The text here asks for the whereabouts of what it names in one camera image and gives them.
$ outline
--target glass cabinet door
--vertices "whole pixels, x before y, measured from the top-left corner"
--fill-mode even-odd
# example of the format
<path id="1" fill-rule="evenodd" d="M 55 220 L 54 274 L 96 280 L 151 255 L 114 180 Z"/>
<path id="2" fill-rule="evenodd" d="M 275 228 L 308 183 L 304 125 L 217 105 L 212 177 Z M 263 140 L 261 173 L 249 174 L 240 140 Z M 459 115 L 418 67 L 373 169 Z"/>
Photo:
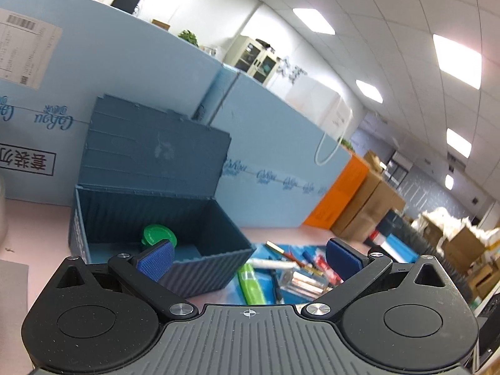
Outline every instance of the glass cabinet door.
<path id="1" fill-rule="evenodd" d="M 236 67 L 236 69 L 242 70 L 243 72 L 248 72 L 260 53 L 260 48 L 256 47 L 252 43 L 249 43 L 234 67 Z"/>
<path id="2" fill-rule="evenodd" d="M 272 72 L 274 66 L 276 66 L 276 61 L 266 56 L 266 58 L 257 65 L 257 71 L 253 75 L 253 78 L 263 83 Z"/>

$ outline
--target chinese characters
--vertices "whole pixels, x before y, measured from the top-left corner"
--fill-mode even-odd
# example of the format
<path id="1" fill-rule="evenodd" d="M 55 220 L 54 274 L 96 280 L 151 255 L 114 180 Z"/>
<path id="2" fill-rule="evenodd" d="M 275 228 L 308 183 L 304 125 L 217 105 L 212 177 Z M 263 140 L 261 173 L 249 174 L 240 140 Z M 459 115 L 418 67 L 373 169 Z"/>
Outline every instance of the chinese characters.
<path id="1" fill-rule="evenodd" d="M 53 152 L 0 144 L 0 168 L 53 176 L 55 163 Z"/>

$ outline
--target marker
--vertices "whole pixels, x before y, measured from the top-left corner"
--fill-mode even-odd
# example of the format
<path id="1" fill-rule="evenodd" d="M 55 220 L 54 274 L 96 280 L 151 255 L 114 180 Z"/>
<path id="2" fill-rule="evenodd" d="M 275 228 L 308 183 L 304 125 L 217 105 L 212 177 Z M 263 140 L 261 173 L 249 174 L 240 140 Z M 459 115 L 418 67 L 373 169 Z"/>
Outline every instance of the marker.
<path id="1" fill-rule="evenodd" d="M 283 294 L 281 288 L 279 287 L 278 275 L 274 269 L 269 270 L 272 280 L 272 293 L 274 294 L 274 302 L 276 304 L 284 304 Z"/>
<path id="2" fill-rule="evenodd" d="M 249 263 L 238 269 L 238 281 L 247 304 L 267 304 L 255 271 Z"/>

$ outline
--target white cabinet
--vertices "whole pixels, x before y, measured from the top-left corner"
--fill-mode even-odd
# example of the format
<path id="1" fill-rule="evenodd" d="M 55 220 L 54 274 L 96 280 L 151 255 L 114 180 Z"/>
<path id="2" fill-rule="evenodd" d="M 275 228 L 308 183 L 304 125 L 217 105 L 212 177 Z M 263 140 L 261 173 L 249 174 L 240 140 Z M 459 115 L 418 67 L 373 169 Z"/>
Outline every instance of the white cabinet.
<path id="1" fill-rule="evenodd" d="M 236 38 L 224 57 L 224 63 L 247 73 L 264 86 L 276 72 L 278 62 L 279 59 L 273 52 L 243 35 Z"/>

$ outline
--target orange box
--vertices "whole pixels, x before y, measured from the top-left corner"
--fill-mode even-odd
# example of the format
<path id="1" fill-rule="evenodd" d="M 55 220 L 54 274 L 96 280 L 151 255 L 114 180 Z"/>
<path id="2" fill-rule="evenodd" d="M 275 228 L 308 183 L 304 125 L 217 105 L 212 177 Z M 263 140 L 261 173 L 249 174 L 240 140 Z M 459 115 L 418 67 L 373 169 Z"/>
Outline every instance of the orange box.
<path id="1" fill-rule="evenodd" d="M 352 154 L 351 160 L 304 224 L 330 229 L 363 183 L 368 171 L 369 166 L 366 161 Z"/>

